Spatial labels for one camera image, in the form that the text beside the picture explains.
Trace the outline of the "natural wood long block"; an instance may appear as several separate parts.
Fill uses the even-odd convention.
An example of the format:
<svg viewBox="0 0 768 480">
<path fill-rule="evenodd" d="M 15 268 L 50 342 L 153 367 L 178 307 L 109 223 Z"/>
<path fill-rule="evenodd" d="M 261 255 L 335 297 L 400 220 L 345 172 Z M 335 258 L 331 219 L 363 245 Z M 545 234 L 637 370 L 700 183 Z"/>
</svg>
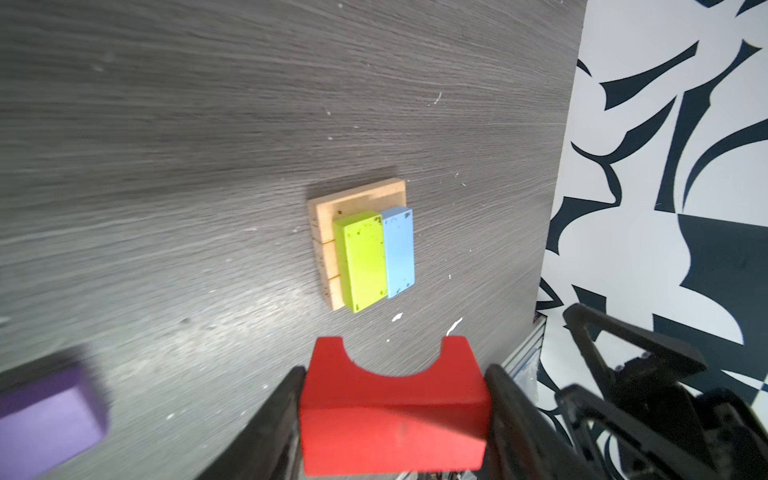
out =
<svg viewBox="0 0 768 480">
<path fill-rule="evenodd" d="M 381 212 L 394 207 L 406 207 L 406 182 L 391 178 L 341 192 L 311 199 L 307 202 L 310 231 L 315 241 L 328 243 L 334 239 L 333 222 L 364 212 Z"/>
</svg>

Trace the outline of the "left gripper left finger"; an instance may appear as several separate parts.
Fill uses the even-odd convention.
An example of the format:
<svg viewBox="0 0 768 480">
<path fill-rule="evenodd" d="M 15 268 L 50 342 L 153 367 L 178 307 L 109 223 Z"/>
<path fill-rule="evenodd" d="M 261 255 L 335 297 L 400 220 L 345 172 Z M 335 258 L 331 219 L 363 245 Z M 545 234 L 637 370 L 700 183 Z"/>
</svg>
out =
<svg viewBox="0 0 768 480">
<path fill-rule="evenodd" d="M 302 460 L 299 403 L 305 376 L 305 367 L 292 368 L 243 430 L 197 479 L 297 479 Z"/>
</svg>

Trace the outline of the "light blue block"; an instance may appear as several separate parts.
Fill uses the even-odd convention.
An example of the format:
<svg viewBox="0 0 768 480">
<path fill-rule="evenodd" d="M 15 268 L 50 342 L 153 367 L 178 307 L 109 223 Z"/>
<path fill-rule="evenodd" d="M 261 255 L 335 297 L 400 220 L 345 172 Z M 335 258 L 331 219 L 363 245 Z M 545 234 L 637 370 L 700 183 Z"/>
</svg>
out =
<svg viewBox="0 0 768 480">
<path fill-rule="evenodd" d="M 413 211 L 403 206 L 385 210 L 382 226 L 387 297 L 393 298 L 415 284 Z"/>
</svg>

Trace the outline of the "purple cube block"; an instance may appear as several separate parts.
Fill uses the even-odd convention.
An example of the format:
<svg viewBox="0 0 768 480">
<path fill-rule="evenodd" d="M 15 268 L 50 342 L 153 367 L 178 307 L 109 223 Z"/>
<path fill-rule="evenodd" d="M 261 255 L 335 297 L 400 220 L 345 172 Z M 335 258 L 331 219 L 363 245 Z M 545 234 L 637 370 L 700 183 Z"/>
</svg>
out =
<svg viewBox="0 0 768 480">
<path fill-rule="evenodd" d="M 34 479 L 105 439 L 106 401 L 81 365 L 1 391 L 1 477 Z"/>
</svg>

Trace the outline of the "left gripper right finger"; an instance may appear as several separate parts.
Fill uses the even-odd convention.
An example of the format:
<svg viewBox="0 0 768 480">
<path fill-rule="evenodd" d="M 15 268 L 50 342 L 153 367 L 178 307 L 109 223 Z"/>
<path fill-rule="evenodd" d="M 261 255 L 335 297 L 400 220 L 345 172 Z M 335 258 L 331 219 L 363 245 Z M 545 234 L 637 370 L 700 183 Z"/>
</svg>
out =
<svg viewBox="0 0 768 480">
<path fill-rule="evenodd" d="M 484 376 L 492 401 L 484 479 L 597 479 L 498 364 Z"/>
</svg>

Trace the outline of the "red rectangular block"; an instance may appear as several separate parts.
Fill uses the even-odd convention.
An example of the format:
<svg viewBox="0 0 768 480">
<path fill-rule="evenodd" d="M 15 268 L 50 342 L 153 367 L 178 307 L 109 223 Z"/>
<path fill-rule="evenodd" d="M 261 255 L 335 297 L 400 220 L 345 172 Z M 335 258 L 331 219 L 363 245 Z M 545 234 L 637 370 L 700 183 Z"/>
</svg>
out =
<svg viewBox="0 0 768 480">
<path fill-rule="evenodd" d="M 491 398 L 468 340 L 446 336 L 424 371 L 383 376 L 340 337 L 317 339 L 299 406 L 304 472 L 345 476 L 477 470 Z"/>
</svg>

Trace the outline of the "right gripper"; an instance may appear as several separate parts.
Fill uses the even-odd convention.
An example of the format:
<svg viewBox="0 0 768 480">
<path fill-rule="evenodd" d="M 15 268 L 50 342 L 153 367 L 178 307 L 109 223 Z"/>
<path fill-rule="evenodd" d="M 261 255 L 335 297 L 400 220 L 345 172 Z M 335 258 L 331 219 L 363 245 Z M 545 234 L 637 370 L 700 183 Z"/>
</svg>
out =
<svg viewBox="0 0 768 480">
<path fill-rule="evenodd" d="M 767 432 L 751 407 L 729 389 L 695 396 L 679 383 L 707 369 L 699 350 L 584 304 L 568 307 L 563 318 L 597 387 L 614 404 L 580 385 L 555 394 L 574 448 L 594 472 L 607 469 L 589 422 L 662 479 L 767 477 Z"/>
</svg>

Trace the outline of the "lime green block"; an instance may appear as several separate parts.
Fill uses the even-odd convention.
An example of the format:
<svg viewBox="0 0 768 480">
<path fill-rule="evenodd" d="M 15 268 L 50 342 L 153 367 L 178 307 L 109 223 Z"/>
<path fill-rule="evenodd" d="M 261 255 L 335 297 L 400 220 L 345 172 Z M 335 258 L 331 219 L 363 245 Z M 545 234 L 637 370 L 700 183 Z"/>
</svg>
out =
<svg viewBox="0 0 768 480">
<path fill-rule="evenodd" d="M 358 313 L 386 297 L 382 216 L 363 211 L 333 222 L 344 305 Z"/>
</svg>

